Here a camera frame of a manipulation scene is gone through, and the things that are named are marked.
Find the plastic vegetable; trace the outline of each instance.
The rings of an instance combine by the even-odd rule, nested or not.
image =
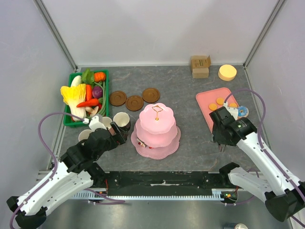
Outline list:
[[[94,83],[94,72],[91,72],[89,68],[87,68],[81,75],[81,81],[86,84]]]
[[[86,102],[79,103],[77,107],[97,106],[99,103],[100,103],[99,100],[94,98]]]
[[[89,84],[86,84],[86,101],[92,99],[92,87]]]
[[[91,112],[90,117],[95,116],[98,110],[99,110],[99,107],[96,106],[96,107],[94,108],[93,112]]]
[[[86,112],[92,113],[93,109],[90,106],[85,107]]]
[[[103,91],[106,92],[105,81],[103,82],[102,88],[103,88]],[[98,114],[100,114],[100,115],[102,115],[102,116],[106,115],[106,99],[105,99],[105,95],[106,95],[106,93],[103,93],[102,108],[101,108],[101,110],[99,110],[99,112],[98,112]]]
[[[92,95],[94,98],[97,98],[97,99],[101,98],[103,96],[102,88],[99,86],[95,86],[92,90]]]
[[[86,96],[86,85],[80,84],[76,87],[61,87],[61,94],[63,96],[63,101],[70,107],[71,114],[76,115],[80,118],[86,117],[86,110],[84,107],[77,108],[77,105],[85,101]]]
[[[100,81],[105,81],[106,80],[106,74],[103,72],[98,72],[94,74],[94,81],[95,82],[100,82]]]
[[[81,76],[78,75],[72,80],[71,87],[77,87],[80,84],[81,84]]]

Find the red carrot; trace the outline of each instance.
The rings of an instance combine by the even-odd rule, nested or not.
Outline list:
[[[82,102],[78,104],[76,107],[84,107],[84,106],[98,106],[100,104],[98,99],[91,99],[86,102]]]
[[[86,101],[92,99],[92,87],[90,84],[86,84]]]

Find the white wall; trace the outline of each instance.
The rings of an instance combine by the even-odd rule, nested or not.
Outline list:
[[[274,153],[305,180],[305,1],[288,0],[248,67]]]
[[[33,1],[0,3],[0,228],[7,229],[5,201],[29,190],[47,166],[37,126],[46,114],[62,110],[60,87],[72,69]],[[59,118],[43,126],[49,146]]]
[[[43,0],[78,65],[243,63],[276,0]]]

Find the metal floor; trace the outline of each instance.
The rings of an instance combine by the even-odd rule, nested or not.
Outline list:
[[[239,192],[239,199],[249,193]],[[249,229],[292,229],[290,221],[275,220],[257,198],[225,207],[219,201],[129,200],[124,205],[94,206],[68,200],[47,217],[41,229],[223,229],[243,223]]]

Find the gold handle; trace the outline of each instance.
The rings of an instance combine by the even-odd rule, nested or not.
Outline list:
[[[160,108],[161,110],[160,110],[160,111],[157,111],[157,110],[154,109],[155,107]],[[155,112],[157,112],[156,120],[158,121],[158,120],[159,120],[159,118],[158,118],[158,113],[161,112],[163,109],[162,109],[161,107],[159,107],[158,105],[157,105],[157,106],[153,106],[152,109],[153,109]]]

